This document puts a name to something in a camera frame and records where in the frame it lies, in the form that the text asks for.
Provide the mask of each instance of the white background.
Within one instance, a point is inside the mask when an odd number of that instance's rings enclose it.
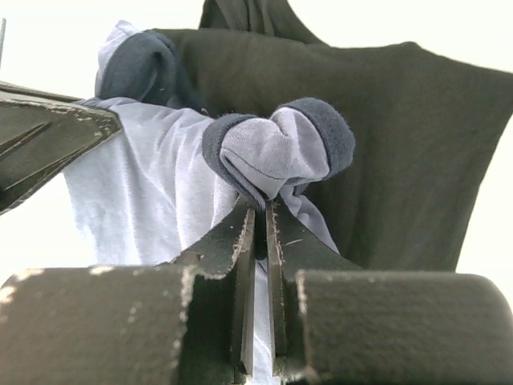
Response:
[[[427,50],[513,72],[510,1],[291,0],[303,23],[339,47],[415,41]],[[139,28],[192,28],[203,0],[166,2],[9,0],[0,79],[45,91],[90,97],[96,52],[115,22]],[[513,127],[510,122],[480,189],[458,271],[491,278],[513,303]],[[81,266],[90,253],[73,225],[61,176],[0,217],[0,283],[23,267]]]

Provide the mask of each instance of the light gray fabric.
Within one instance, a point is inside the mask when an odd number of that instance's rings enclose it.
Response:
[[[123,41],[112,36],[100,49],[100,65]],[[76,225],[93,245],[97,264],[170,261],[232,210],[237,191],[202,156],[202,138],[213,119],[189,108],[175,110],[128,98],[80,103],[117,113],[124,128],[63,171]],[[295,184],[319,180],[329,172],[315,127],[287,107],[270,120],[249,123],[251,127],[235,127],[226,135],[223,157],[270,197],[280,193],[293,215],[336,250],[318,210],[305,197],[293,195]],[[244,129],[252,129],[252,135]],[[277,383],[270,367],[267,277],[261,269],[256,275],[253,383]]]

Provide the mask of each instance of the black cloth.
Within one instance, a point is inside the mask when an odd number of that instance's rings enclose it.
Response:
[[[344,257],[376,270],[454,271],[513,112],[513,74],[415,43],[329,47],[285,0],[207,0],[200,26],[158,31],[220,113],[268,116],[315,97],[348,121],[353,164],[306,190]]]

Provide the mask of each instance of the white surface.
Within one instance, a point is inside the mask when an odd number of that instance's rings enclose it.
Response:
[[[415,41],[440,55],[513,72],[513,2],[295,0],[303,23],[340,47]],[[197,28],[203,0],[143,3],[10,2],[0,79],[61,94],[93,94],[96,53],[120,19],[139,28]],[[513,127],[495,153],[471,219],[458,270],[495,281],[513,303]],[[61,176],[0,217],[0,282],[22,267],[86,265]]]

